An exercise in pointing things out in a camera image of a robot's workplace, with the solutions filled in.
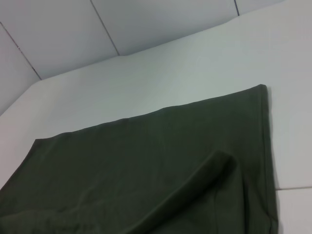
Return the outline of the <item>dark green t-shirt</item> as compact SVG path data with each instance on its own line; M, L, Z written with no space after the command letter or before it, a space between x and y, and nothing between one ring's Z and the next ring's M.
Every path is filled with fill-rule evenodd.
M0 234L278 234L267 87L35 140Z

